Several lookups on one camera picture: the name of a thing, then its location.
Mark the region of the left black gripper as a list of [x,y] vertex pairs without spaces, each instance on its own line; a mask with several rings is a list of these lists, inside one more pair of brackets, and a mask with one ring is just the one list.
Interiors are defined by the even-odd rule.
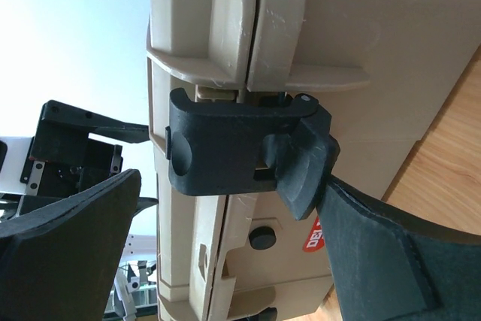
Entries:
[[76,195],[122,171],[123,147],[91,139],[91,134],[129,144],[149,140],[146,125],[46,102],[26,157],[30,174],[22,176],[26,194],[20,199],[19,215]]

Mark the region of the tan plastic tool box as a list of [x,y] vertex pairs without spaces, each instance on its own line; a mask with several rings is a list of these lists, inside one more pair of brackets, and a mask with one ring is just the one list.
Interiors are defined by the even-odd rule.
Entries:
[[382,201],[479,43],[480,0],[150,0],[158,317],[314,312],[328,182]]

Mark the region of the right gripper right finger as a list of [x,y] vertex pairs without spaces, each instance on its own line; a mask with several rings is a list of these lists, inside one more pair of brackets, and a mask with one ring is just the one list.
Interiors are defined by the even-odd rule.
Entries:
[[478,320],[480,236],[365,195],[336,177],[318,206],[344,320]]

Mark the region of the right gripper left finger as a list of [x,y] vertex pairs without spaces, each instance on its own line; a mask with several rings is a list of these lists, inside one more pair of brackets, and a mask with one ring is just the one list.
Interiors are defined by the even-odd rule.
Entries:
[[1,224],[3,320],[100,320],[141,189],[130,169]]

